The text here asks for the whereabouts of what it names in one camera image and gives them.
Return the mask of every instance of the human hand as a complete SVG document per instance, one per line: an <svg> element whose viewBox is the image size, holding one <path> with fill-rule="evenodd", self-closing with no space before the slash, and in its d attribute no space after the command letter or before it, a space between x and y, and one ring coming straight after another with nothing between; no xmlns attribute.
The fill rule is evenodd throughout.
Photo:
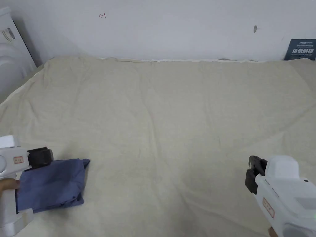
<svg viewBox="0 0 316 237"><path fill-rule="evenodd" d="M274 229L272 227L268 230L268 232L269 232L270 237L278 237L276 232L274 231Z"/></svg>
<svg viewBox="0 0 316 237"><path fill-rule="evenodd" d="M0 180L0 198L2 192L8 189L18 189L20 187L20 181L15 179L2 179Z"/></svg>

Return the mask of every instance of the blue fabric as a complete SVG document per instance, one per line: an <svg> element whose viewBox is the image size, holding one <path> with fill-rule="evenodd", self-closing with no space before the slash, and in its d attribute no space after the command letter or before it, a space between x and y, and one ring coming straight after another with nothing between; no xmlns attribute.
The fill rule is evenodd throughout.
<svg viewBox="0 0 316 237"><path fill-rule="evenodd" d="M89 159L53 161L49 166L23 172L18 210L41 212L83 204L85 169Z"/></svg>

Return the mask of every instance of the bedsheet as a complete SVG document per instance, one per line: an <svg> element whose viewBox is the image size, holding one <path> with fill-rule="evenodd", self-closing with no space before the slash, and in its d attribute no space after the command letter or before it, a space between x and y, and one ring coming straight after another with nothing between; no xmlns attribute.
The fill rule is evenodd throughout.
<svg viewBox="0 0 316 237"><path fill-rule="evenodd" d="M267 236L248 158L291 155L316 183L312 72L308 59L49 60L0 105L0 135L90 159L85 203L17 236Z"/></svg>

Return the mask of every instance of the mark on wall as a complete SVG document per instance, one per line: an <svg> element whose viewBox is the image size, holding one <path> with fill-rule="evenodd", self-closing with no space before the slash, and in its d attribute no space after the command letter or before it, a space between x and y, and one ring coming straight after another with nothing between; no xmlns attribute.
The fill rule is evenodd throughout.
<svg viewBox="0 0 316 237"><path fill-rule="evenodd" d="M101 15L101 14L99 15L99 17L101 17L101 18L102 18L103 16L104 16L105 19L106 19L106 16L105 16L105 13L104 13L104 12L103 12L103 15Z"/></svg>

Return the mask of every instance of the white machine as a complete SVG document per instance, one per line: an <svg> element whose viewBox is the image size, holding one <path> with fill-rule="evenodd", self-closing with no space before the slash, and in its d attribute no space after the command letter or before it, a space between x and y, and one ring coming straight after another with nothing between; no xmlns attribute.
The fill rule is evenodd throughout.
<svg viewBox="0 0 316 237"><path fill-rule="evenodd" d="M47 147L27 151L14 136L0 137L0 180L16 179L16 173L49 165L52 151ZM0 236L19 233L33 220L33 210L18 211L16 190L5 190L0 199Z"/></svg>
<svg viewBox="0 0 316 237"><path fill-rule="evenodd" d="M27 75L36 69L33 59L10 16L10 12L9 7L0 9L1 102L22 86L26 82Z"/></svg>
<svg viewBox="0 0 316 237"><path fill-rule="evenodd" d="M278 237L316 236L316 187L300 178L295 159L249 157L245 185Z"/></svg>

